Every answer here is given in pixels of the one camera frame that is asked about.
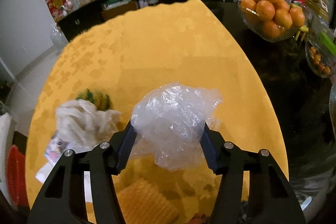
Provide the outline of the glass bowl of oranges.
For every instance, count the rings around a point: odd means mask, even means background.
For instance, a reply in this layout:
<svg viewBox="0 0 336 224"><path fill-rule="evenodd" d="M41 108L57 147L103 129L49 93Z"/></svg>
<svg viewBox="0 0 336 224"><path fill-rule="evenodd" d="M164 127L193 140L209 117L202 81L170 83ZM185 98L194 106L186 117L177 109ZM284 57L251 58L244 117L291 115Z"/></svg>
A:
<svg viewBox="0 0 336 224"><path fill-rule="evenodd" d="M266 41L279 42L292 36L302 39L309 32L303 8L286 0L241 0L245 25Z"/></svg>

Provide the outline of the clear plastic bag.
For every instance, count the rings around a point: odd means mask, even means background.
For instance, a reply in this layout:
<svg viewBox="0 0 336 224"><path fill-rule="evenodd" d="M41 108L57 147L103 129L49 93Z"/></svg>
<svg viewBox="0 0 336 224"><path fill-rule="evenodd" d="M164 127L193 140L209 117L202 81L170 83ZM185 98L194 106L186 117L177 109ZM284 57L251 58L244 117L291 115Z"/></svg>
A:
<svg viewBox="0 0 336 224"><path fill-rule="evenodd" d="M165 84L147 93L133 108L137 133L131 157L153 156L167 170L193 168L204 158L200 140L205 126L217 129L214 111L222 102L218 89Z"/></svg>

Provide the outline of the white paper wrapper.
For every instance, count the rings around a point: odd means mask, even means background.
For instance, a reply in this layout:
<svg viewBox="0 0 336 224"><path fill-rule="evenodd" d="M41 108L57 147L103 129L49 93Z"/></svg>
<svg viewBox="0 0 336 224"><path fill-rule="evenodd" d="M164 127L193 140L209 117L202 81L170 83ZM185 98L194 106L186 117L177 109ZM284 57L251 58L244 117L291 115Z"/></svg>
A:
<svg viewBox="0 0 336 224"><path fill-rule="evenodd" d="M86 152L103 141L109 141L118 132L120 116L117 110L98 110L93 103L82 99L67 101L57 107L56 131L45 150L48 163L37 171L35 178L45 182L66 150Z"/></svg>

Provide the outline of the red festive wall poster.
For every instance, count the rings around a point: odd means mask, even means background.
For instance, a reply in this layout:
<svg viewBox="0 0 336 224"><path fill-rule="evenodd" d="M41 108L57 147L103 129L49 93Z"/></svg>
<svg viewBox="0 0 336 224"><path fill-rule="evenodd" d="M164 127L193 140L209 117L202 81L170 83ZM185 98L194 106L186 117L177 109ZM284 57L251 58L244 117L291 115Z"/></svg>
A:
<svg viewBox="0 0 336 224"><path fill-rule="evenodd" d="M67 0L46 0L49 12L54 21L57 22L63 16L61 7L66 4Z"/></svg>

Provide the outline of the yellow patterned tablecloth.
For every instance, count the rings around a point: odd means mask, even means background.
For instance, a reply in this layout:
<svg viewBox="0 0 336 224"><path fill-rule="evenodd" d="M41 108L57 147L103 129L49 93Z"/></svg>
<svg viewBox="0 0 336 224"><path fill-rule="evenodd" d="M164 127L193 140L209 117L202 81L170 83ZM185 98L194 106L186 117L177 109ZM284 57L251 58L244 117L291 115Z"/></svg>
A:
<svg viewBox="0 0 336 224"><path fill-rule="evenodd" d="M56 131L56 109L76 100L80 91L108 94L121 113L118 132L131 124L134 106L154 89L180 83L218 89L222 102L214 111L225 141L240 149L267 149L288 178L281 129L255 69L227 29L200 0L158 5L127 12L74 38L62 51L39 96L26 151L26 183L33 207L43 184L34 180L46 162L45 149ZM140 178L154 185L179 212L184 223L195 213L210 219L222 177L205 156L193 168L167 170L153 156L129 157L113 176L117 193ZM89 172L84 173L88 223L96 222Z"/></svg>

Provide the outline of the small bowl of kumquats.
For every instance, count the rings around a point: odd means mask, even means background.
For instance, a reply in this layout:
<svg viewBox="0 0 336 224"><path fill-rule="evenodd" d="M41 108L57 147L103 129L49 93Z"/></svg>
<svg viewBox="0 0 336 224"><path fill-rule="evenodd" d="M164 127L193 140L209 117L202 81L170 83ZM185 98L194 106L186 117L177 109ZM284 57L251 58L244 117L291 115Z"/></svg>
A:
<svg viewBox="0 0 336 224"><path fill-rule="evenodd" d="M319 77L335 76L335 56L323 45L315 46L310 41L305 44L305 54L311 70Z"/></svg>

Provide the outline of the clear large water bottle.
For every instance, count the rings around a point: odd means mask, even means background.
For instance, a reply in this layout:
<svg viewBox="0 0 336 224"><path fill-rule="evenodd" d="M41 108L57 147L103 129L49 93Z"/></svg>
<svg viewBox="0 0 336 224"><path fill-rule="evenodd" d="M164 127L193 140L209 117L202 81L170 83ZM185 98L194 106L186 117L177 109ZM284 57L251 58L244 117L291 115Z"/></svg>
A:
<svg viewBox="0 0 336 224"><path fill-rule="evenodd" d="M52 25L50 39L59 51L62 51L68 44L67 38L56 23Z"/></svg>

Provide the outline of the red plastic trash basket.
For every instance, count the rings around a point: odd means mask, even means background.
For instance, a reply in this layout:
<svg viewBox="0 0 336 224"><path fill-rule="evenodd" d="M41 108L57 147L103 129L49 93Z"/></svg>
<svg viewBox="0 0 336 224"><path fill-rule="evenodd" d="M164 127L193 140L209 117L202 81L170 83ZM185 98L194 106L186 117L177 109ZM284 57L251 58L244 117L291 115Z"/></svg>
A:
<svg viewBox="0 0 336 224"><path fill-rule="evenodd" d="M7 187L14 205L29 207L25 183L25 156L12 145L7 160Z"/></svg>

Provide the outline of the yellow foam fruit net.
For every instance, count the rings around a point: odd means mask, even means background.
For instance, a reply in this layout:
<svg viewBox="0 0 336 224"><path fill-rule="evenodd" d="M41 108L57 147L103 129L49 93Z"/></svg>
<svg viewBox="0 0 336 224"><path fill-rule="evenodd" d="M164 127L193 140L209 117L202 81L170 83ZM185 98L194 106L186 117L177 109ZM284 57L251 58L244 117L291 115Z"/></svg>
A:
<svg viewBox="0 0 336 224"><path fill-rule="evenodd" d="M117 193L125 223L173 223L179 212L159 190L140 178Z"/></svg>

